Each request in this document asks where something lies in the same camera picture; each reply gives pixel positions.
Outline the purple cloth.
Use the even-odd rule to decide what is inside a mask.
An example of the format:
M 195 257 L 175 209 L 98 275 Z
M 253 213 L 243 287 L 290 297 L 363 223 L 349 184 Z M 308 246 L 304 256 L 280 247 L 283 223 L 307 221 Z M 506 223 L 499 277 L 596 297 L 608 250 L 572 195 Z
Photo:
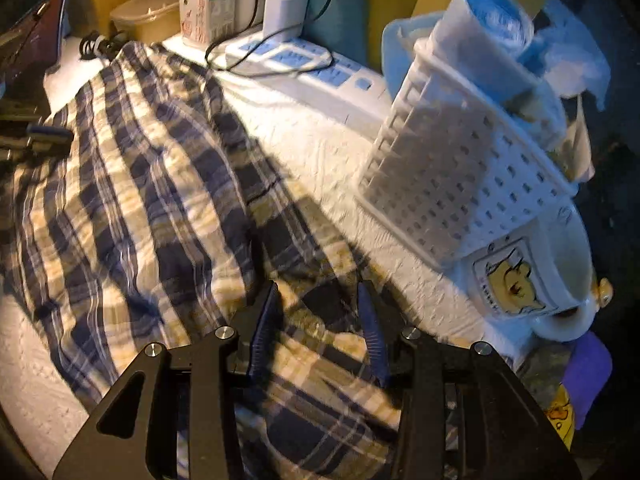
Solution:
M 612 369 L 610 352 L 593 332 L 587 332 L 574 341 L 562 385 L 574 408 L 576 430 L 584 426 L 587 414 L 610 378 Z

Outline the white power strip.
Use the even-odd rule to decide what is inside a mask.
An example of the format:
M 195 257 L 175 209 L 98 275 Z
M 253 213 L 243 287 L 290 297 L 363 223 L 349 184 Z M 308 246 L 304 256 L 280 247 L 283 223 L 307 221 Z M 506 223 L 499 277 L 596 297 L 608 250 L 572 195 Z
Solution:
M 235 73 L 255 78 L 374 140 L 390 111 L 383 76 L 302 38 L 265 41 L 259 32 L 222 45 L 216 62 L 239 62 Z

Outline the green white milk carton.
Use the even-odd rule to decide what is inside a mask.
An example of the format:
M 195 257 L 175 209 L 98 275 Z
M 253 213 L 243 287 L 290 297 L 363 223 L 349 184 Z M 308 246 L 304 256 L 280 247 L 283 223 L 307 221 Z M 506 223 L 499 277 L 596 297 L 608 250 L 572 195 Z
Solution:
M 179 0 L 182 41 L 205 50 L 234 33 L 235 0 Z

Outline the blue plastic bag roll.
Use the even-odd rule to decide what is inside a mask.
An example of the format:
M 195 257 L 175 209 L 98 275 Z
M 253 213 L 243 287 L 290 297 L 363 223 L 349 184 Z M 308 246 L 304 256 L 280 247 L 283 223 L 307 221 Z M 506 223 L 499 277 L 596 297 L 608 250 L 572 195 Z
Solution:
M 497 102 L 533 88 L 522 58 L 532 20 L 515 0 L 450 0 L 431 33 L 434 55 Z

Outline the white power adapter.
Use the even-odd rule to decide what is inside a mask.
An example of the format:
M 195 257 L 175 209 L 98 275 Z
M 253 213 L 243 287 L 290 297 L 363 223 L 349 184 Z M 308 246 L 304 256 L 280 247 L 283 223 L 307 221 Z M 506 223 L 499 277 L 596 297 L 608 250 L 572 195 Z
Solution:
M 303 31 L 309 0 L 266 0 L 262 36 L 285 42 Z

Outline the yellow duck snack bag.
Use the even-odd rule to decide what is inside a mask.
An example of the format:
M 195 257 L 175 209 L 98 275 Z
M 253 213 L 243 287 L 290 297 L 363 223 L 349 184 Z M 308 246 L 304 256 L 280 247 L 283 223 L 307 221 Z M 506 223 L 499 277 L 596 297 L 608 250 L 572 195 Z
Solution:
M 564 385 L 559 385 L 555 397 L 544 411 L 564 445 L 570 448 L 575 434 L 575 410 Z

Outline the white perforated plastic basket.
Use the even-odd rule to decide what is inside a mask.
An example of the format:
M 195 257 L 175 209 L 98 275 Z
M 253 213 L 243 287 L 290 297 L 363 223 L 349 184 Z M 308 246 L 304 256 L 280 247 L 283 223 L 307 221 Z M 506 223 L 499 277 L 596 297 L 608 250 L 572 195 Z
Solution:
M 420 38 L 356 200 L 442 271 L 577 193 L 508 113 Z

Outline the beige lidded food container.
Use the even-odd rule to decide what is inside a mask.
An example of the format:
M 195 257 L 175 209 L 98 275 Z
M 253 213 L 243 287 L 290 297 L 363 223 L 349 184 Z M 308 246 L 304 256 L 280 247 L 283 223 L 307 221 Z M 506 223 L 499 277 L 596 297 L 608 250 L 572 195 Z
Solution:
M 110 18 L 118 32 L 144 44 L 180 32 L 179 0 L 128 0 L 111 10 Z

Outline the white bear mug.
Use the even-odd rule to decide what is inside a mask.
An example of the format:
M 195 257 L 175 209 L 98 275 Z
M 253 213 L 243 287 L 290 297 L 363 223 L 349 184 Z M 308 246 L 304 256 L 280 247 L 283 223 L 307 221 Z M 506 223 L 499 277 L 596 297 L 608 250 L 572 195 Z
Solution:
M 458 270 L 480 315 L 525 322 L 540 338 L 576 340 L 598 310 L 588 234 L 569 198 L 466 256 Z

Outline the tablet with red screen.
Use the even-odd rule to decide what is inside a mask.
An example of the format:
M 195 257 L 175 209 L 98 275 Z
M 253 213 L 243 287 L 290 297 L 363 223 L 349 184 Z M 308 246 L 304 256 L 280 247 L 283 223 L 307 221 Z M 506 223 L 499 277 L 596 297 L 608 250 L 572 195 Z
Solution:
M 66 0 L 41 0 L 1 35 L 1 99 L 45 98 L 44 75 L 62 52 Z

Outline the plaid pajama pants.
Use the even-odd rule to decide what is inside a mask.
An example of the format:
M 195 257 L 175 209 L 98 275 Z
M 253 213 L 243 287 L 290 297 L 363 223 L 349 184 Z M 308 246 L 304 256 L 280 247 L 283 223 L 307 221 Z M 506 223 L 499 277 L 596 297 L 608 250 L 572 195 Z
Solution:
M 55 115 L 70 154 L 1 182 L 1 274 L 86 410 L 150 342 L 193 344 L 262 280 L 284 325 L 235 402 L 253 479 L 384 479 L 398 400 L 375 377 L 357 307 L 399 309 L 419 263 L 362 214 L 324 211 L 250 136 L 206 68 L 127 44 Z

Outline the white desk lamp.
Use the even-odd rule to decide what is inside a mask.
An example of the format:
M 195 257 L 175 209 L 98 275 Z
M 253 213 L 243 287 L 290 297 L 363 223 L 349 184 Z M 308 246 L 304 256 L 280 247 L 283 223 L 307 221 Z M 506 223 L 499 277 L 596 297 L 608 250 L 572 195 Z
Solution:
M 235 0 L 234 31 L 246 32 L 264 19 L 266 0 Z

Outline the white crumpled tissue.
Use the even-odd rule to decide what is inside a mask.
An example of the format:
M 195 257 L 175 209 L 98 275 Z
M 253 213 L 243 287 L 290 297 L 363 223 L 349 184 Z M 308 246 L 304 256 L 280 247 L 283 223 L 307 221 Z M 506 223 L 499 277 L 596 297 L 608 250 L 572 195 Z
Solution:
M 563 99 L 588 91 L 603 112 L 611 69 L 597 41 L 561 0 L 547 0 L 542 10 L 550 25 L 534 33 L 520 62 Z

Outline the small yellow figurine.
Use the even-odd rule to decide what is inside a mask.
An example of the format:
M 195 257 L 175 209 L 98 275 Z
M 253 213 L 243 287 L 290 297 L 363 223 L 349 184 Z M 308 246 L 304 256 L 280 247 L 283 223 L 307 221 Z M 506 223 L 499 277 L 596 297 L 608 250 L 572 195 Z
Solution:
M 591 293 L 596 302 L 597 309 L 607 307 L 612 301 L 614 289 L 607 278 L 594 278 L 591 285 Z

